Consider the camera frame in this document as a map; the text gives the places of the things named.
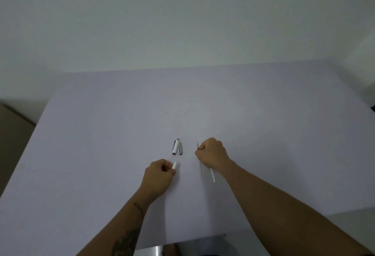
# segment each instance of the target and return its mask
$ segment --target tattoo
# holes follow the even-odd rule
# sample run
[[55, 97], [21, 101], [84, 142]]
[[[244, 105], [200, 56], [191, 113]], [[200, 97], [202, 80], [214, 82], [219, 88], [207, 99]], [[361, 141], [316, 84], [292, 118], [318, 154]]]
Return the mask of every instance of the tattoo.
[[133, 256], [140, 232], [141, 228], [139, 227], [127, 231], [124, 237], [116, 240], [112, 248], [111, 256]]
[[134, 202], [134, 206], [141, 212], [141, 216], [142, 216], [142, 219], [144, 219], [144, 213], [143, 213], [143, 209], [141, 208], [140, 205], [138, 205], [137, 203]]

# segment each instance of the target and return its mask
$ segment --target tattooed arm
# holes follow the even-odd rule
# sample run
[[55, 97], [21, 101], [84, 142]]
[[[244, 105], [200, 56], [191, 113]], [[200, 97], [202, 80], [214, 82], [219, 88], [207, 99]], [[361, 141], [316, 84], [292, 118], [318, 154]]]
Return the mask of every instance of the tattooed arm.
[[152, 162], [137, 192], [77, 256], [133, 255], [148, 207], [166, 191], [175, 174], [169, 161]]

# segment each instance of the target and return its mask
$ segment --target person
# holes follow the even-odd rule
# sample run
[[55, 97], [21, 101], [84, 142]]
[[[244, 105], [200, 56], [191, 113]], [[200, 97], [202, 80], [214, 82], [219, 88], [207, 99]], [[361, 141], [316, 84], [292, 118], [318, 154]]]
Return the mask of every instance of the person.
[[[195, 155], [225, 178], [270, 255], [372, 255], [311, 207], [238, 166], [220, 141], [205, 140]], [[133, 255], [148, 207], [175, 174], [169, 161], [152, 162], [139, 189], [77, 256]]]

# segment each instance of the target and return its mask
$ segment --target table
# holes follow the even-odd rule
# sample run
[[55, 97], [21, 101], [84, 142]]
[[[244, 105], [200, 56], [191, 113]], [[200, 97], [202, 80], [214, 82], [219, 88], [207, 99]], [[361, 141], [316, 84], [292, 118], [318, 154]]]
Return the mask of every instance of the table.
[[[0, 199], [1, 255], [75, 255], [138, 188], [179, 162], [137, 248], [251, 229], [225, 180], [202, 176], [214, 136], [246, 170], [325, 215], [375, 205], [375, 113], [326, 61], [72, 74]], [[172, 155], [176, 138], [183, 155]]]

